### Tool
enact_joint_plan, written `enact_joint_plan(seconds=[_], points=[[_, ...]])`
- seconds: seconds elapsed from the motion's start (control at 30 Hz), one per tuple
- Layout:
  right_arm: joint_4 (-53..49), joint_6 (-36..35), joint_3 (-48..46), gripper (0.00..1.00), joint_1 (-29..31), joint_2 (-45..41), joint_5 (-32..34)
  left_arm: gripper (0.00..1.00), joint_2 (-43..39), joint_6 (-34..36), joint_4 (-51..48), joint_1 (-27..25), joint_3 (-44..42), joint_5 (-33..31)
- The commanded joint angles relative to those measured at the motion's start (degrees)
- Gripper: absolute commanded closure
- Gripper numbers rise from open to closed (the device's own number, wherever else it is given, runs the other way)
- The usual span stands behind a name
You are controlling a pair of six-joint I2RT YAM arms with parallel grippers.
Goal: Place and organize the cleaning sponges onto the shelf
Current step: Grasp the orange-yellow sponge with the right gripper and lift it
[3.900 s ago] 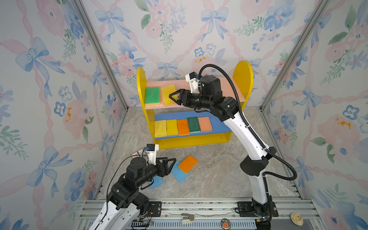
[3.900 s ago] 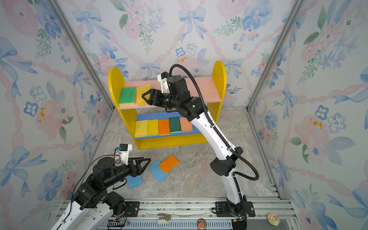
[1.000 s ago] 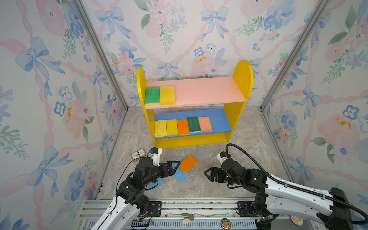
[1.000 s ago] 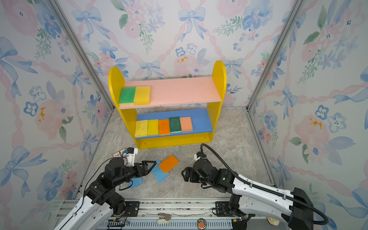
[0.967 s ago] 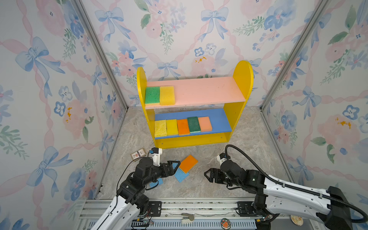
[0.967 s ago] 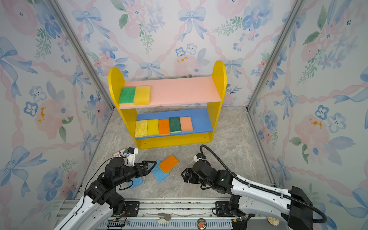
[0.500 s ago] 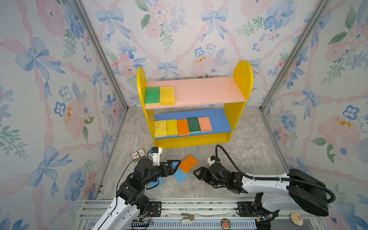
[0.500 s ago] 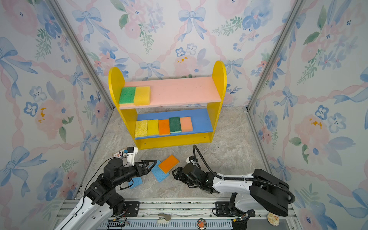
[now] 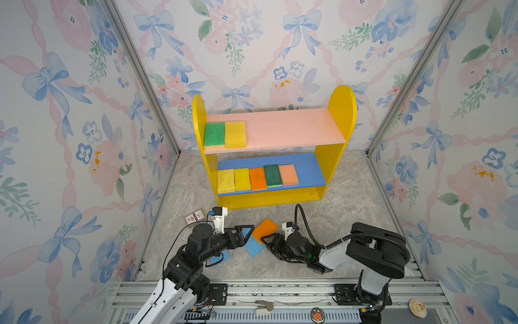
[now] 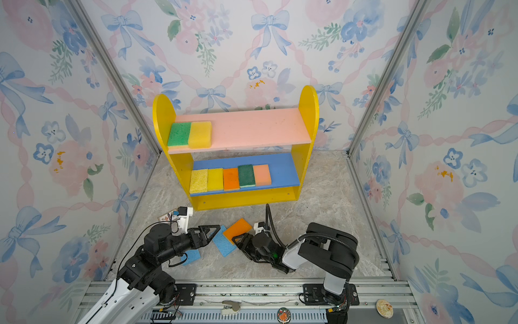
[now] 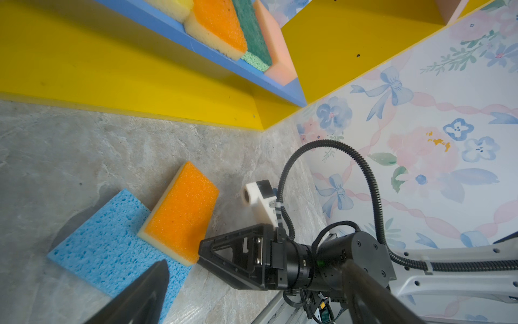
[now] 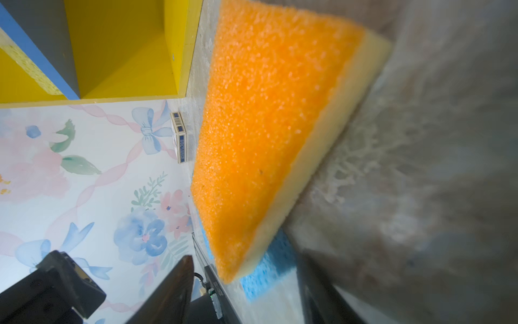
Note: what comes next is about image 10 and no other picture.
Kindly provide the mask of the pale yellow sponge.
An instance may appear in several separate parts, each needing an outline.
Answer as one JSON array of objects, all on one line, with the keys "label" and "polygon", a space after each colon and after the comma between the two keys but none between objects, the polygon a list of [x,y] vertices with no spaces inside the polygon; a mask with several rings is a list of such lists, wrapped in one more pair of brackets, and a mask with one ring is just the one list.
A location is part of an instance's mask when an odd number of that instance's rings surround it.
[{"label": "pale yellow sponge", "polygon": [[252,229],[252,226],[243,218],[236,221],[233,225],[231,225],[227,230],[223,232],[223,235],[233,243],[233,238],[237,236],[241,236],[243,234],[248,233]]}]

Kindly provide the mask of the porous yellow sponge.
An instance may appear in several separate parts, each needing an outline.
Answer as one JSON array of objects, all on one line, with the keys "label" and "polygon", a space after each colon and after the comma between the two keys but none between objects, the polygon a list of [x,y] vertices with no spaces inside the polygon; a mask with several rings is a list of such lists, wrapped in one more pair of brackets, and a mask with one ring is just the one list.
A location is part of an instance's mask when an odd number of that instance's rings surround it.
[{"label": "porous yellow sponge", "polygon": [[209,171],[192,170],[190,178],[190,194],[200,194],[208,192]]}]

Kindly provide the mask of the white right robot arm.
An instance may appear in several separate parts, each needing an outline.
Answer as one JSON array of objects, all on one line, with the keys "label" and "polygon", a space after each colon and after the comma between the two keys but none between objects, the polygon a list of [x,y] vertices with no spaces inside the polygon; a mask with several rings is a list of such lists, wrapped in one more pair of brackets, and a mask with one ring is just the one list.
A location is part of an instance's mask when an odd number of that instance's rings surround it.
[{"label": "white right robot arm", "polygon": [[329,305],[352,302],[349,281],[360,261],[356,237],[314,222],[290,244],[279,240],[275,226],[269,222],[255,224],[254,231],[232,238],[232,243],[249,260],[269,264],[283,274],[293,273],[310,263],[325,272],[321,288],[323,301]]}]

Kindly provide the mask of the orange scrub sponge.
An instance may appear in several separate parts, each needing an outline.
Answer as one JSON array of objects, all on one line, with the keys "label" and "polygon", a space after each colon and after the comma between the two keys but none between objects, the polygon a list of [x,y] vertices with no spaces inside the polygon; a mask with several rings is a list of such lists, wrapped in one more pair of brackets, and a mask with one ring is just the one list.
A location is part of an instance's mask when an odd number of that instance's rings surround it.
[{"label": "orange scrub sponge", "polygon": [[240,189],[239,170],[237,167],[223,170],[223,190],[234,191]]}]

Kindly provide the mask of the yellow scrub sponge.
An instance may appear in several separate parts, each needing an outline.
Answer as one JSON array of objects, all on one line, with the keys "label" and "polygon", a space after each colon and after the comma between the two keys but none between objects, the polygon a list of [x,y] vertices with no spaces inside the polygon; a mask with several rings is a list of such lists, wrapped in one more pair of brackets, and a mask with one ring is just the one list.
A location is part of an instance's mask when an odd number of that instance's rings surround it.
[{"label": "yellow scrub sponge", "polygon": [[208,192],[219,192],[224,190],[223,168],[208,170]]}]

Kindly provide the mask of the bright green scrub sponge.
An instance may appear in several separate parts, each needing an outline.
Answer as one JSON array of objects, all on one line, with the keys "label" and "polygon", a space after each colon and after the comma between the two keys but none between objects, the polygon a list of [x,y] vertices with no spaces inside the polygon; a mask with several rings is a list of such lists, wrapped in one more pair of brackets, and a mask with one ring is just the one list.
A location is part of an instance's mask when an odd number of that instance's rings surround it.
[{"label": "bright green scrub sponge", "polygon": [[174,148],[187,147],[191,125],[191,122],[173,123],[171,125],[167,146]]}]

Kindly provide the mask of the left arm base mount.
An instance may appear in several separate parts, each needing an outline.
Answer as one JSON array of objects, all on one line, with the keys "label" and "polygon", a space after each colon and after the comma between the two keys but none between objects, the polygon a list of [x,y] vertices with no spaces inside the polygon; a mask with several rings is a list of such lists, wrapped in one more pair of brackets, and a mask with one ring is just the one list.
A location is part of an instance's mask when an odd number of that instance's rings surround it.
[{"label": "left arm base mount", "polygon": [[159,304],[163,306],[192,306],[197,287],[195,283],[170,283],[159,293]]}]

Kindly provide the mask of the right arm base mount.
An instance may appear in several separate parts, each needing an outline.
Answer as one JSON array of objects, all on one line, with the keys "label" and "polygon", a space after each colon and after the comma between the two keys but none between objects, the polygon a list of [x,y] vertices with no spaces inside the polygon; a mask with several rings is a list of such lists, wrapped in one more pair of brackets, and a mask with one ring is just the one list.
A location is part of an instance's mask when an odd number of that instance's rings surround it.
[{"label": "right arm base mount", "polygon": [[299,300],[306,306],[325,306],[328,313],[348,312],[351,306],[359,306],[356,286],[345,283],[341,294],[334,294],[324,289],[322,284],[306,283]]}]

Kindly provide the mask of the dark green scrub sponge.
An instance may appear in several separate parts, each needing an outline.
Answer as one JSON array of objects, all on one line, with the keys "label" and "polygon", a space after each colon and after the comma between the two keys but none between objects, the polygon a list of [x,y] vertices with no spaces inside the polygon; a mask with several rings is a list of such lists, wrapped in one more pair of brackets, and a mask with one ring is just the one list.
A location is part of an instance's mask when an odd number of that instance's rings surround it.
[{"label": "dark green scrub sponge", "polygon": [[256,186],[253,165],[242,165],[238,167],[238,180],[240,188]]}]

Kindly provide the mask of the pink orange sponge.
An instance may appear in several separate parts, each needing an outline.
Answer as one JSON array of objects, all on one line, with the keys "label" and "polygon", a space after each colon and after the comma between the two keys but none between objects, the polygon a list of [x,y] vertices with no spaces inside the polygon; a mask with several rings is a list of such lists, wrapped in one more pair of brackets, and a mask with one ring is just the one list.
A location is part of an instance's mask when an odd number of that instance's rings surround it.
[{"label": "pink orange sponge", "polygon": [[268,164],[253,166],[253,170],[256,186],[270,186],[272,184]]}]

